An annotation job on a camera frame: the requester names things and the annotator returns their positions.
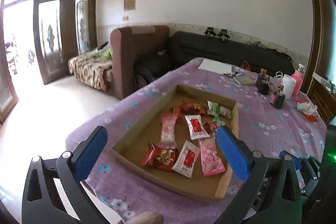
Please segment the pink bear snack packet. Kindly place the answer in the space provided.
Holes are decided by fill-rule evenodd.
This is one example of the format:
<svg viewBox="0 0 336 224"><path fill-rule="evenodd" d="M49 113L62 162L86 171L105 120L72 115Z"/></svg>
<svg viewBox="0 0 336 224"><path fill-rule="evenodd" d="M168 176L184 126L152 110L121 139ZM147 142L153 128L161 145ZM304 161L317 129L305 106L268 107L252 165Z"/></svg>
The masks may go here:
<svg viewBox="0 0 336 224"><path fill-rule="evenodd" d="M199 139L199 148L201 150L203 176L212 176L226 171L221 158L218 156L214 134L208 138Z"/></svg>

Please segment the clear green snack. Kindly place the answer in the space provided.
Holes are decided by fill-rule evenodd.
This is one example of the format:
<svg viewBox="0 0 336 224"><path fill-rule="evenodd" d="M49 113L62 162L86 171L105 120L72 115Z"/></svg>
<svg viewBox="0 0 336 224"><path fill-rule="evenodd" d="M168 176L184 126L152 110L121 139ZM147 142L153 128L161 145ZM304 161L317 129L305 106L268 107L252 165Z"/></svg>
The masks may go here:
<svg viewBox="0 0 336 224"><path fill-rule="evenodd" d="M222 121L218 115L214 117L213 122L214 122L214 124L216 125L217 128L226 125L226 123L224 121Z"/></svg>

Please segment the small red candy packet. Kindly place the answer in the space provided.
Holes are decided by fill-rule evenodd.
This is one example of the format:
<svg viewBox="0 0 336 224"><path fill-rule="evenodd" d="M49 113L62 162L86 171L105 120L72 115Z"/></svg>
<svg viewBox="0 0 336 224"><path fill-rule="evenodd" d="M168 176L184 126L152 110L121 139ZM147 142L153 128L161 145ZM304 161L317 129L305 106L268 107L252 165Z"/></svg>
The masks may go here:
<svg viewBox="0 0 336 224"><path fill-rule="evenodd" d="M209 135L210 134L216 134L216 131L217 131L217 123L216 122L209 123L207 121L204 121L203 122L203 127Z"/></svg>

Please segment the green white candy packet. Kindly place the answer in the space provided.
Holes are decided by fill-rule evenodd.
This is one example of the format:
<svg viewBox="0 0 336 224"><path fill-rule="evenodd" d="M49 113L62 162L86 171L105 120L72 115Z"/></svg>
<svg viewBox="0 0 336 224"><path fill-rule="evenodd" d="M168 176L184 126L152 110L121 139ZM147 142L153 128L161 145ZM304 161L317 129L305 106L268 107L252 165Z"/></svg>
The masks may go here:
<svg viewBox="0 0 336 224"><path fill-rule="evenodd" d="M213 115L215 117L217 116L223 116L226 117L228 119L231 119L233 117L233 112L232 110L230 110L229 108L220 105L217 102L213 102L213 101L207 101L207 105L208 105L208 114L209 115Z"/></svg>

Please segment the white red snack packet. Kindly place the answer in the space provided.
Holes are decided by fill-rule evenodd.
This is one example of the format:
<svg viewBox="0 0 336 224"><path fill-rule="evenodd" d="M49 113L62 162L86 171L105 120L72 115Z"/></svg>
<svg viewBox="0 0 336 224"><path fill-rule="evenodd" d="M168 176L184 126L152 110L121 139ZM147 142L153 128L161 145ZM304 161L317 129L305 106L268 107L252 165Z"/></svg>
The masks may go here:
<svg viewBox="0 0 336 224"><path fill-rule="evenodd" d="M189 128L191 140L210 137L202 124L202 118L200 115L185 115L185 120Z"/></svg>

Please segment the red gold snack packet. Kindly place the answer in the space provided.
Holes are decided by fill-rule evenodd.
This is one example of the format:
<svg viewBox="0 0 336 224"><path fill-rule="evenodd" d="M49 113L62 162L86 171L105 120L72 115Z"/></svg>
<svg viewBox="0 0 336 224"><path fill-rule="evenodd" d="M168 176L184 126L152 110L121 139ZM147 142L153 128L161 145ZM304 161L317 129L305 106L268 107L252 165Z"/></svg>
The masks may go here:
<svg viewBox="0 0 336 224"><path fill-rule="evenodd" d="M149 151L146 153L141 164L156 169L172 171L179 152L177 149L160 148L152 142L148 143Z"/></svg>

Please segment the red rectangular snack bar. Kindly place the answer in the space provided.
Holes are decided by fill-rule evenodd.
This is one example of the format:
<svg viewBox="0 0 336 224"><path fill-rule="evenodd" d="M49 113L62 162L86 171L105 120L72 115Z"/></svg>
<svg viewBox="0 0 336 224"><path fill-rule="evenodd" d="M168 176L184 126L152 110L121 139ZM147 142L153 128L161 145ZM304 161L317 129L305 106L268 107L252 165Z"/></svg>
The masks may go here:
<svg viewBox="0 0 336 224"><path fill-rule="evenodd" d="M173 115L175 115L177 117L177 122L182 122L183 121L183 114L182 114L182 110L183 107L182 106L174 106L170 108L171 112Z"/></svg>

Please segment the large red snack bag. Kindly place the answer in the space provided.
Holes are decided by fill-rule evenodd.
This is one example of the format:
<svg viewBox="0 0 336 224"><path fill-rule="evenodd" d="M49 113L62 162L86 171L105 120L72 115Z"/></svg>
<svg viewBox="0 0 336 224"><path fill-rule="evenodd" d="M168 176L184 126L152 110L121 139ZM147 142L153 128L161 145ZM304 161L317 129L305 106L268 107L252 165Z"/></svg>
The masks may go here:
<svg viewBox="0 0 336 224"><path fill-rule="evenodd" d="M208 115L207 108L198 102L183 102L182 110L188 115Z"/></svg>

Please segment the crumpled white cloth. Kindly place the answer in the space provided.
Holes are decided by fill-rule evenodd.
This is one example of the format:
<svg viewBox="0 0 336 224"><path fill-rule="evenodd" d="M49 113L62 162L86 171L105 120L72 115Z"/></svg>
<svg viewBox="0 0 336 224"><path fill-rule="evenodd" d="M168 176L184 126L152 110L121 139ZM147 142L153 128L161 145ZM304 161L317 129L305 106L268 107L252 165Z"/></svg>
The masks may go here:
<svg viewBox="0 0 336 224"><path fill-rule="evenodd" d="M316 105L312 105L309 102L297 103L296 109L302 114L316 117L318 115L318 107Z"/></svg>

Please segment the black holder with cork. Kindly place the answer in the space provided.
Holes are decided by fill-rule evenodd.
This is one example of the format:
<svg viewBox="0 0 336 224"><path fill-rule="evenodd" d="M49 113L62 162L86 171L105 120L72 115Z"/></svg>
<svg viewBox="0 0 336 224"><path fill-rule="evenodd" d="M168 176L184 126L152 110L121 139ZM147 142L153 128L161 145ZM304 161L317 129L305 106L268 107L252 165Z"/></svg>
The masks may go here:
<svg viewBox="0 0 336 224"><path fill-rule="evenodd" d="M284 103L285 95L283 94L283 89L284 86L282 84L279 84L271 96L270 104L276 109L281 109Z"/></svg>
<svg viewBox="0 0 336 224"><path fill-rule="evenodd" d="M265 96L269 94L270 82L269 77L266 75L266 69L261 69L256 81L256 86L260 94Z"/></svg>

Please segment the white plastic jar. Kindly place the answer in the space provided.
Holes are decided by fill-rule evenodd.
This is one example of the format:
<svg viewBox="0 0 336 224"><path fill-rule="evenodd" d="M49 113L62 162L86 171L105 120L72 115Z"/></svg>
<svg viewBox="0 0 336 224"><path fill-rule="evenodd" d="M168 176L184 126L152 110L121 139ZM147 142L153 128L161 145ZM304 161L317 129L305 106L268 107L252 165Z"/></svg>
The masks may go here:
<svg viewBox="0 0 336 224"><path fill-rule="evenodd" d="M285 96L286 100L289 100L294 91L296 80L290 75L284 74L281 80L281 85L283 86L282 94Z"/></svg>

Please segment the pink sleeved water bottle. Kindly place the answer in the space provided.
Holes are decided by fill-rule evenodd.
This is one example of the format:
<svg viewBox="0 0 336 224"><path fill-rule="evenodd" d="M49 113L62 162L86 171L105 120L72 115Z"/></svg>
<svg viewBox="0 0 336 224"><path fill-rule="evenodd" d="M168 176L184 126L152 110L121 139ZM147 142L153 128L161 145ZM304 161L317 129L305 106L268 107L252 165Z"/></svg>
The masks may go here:
<svg viewBox="0 0 336 224"><path fill-rule="evenodd" d="M303 64L298 64L298 68L292 74L291 77L295 79L295 86L292 92L292 96L296 97L298 95L299 90L303 83L304 76L305 76L305 70L306 70L306 67Z"/></svg>

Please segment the olive notebook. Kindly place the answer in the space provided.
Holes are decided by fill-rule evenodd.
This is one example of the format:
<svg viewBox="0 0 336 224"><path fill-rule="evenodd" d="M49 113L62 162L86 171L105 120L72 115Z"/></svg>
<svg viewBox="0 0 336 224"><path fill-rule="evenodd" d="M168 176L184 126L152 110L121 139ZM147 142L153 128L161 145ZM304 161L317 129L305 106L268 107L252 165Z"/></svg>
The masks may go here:
<svg viewBox="0 0 336 224"><path fill-rule="evenodd" d="M239 84L243 86L254 86L256 84L256 81L254 79L251 79L248 76L240 75L240 76L234 76L233 79Z"/></svg>

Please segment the black marker pen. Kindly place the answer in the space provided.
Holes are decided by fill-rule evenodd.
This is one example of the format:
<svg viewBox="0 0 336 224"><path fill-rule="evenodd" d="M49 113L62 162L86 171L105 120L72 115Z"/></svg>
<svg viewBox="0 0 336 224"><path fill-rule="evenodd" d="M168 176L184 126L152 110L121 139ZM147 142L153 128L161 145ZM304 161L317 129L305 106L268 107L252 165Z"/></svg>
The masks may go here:
<svg viewBox="0 0 336 224"><path fill-rule="evenodd" d="M232 73L224 73L224 76L228 76L228 77L235 77L235 76L241 76L243 75L242 72L232 72Z"/></svg>

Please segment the white paper sheet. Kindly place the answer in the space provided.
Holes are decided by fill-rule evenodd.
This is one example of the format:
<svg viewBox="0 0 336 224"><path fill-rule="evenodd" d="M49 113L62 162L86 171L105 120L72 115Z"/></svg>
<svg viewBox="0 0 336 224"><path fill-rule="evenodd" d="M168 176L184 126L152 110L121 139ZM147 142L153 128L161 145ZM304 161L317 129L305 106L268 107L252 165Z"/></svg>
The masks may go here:
<svg viewBox="0 0 336 224"><path fill-rule="evenodd" d="M203 59L198 69L214 72L220 75L227 75L232 73L232 65L210 59Z"/></svg>

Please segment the tiger print blanket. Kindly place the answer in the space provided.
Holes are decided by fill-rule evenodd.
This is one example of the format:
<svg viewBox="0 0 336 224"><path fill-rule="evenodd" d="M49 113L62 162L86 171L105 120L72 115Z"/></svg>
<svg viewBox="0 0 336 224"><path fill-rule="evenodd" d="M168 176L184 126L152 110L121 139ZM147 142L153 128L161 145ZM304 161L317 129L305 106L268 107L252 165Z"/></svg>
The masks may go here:
<svg viewBox="0 0 336 224"><path fill-rule="evenodd" d="M108 91L106 73L112 69L112 48L94 49L68 60L68 70L82 83L101 90Z"/></svg>

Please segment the black sofa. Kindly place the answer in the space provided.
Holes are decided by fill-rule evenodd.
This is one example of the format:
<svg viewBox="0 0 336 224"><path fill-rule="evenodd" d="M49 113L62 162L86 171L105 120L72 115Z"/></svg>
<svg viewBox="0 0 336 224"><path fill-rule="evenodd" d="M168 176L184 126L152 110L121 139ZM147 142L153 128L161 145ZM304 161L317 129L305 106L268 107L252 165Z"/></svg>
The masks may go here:
<svg viewBox="0 0 336 224"><path fill-rule="evenodd" d="M178 31L159 49L144 54L133 65L135 87L140 89L197 57L241 68L247 63L252 72L258 73L263 68L270 76L276 72L294 73L292 59L284 52Z"/></svg>

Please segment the wooden glass door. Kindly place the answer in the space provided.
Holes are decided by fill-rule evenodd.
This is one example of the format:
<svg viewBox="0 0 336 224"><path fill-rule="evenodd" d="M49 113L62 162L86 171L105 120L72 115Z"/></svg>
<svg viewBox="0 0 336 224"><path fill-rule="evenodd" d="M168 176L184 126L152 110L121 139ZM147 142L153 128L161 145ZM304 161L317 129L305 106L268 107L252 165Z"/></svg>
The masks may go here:
<svg viewBox="0 0 336 224"><path fill-rule="evenodd" d="M17 57L36 58L46 85L96 46L96 0L1 0L1 122L19 101L10 68Z"/></svg>

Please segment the phone on gripper mount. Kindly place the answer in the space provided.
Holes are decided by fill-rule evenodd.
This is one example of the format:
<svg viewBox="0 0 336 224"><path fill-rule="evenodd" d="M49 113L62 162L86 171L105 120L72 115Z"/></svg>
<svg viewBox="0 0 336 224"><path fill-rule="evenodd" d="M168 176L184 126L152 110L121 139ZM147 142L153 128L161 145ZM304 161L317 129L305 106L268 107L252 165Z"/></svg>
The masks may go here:
<svg viewBox="0 0 336 224"><path fill-rule="evenodd" d="M325 149L319 171L321 198L325 200L335 192L335 118L327 126Z"/></svg>

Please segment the small wall plaque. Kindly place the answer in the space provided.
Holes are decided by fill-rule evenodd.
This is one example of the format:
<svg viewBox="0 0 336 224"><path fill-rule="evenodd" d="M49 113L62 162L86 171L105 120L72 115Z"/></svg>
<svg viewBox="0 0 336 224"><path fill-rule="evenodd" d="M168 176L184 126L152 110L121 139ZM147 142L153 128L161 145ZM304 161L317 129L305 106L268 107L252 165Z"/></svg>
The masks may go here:
<svg viewBox="0 0 336 224"><path fill-rule="evenodd" d="M135 10L135 0L123 0L123 10L124 11L131 11Z"/></svg>

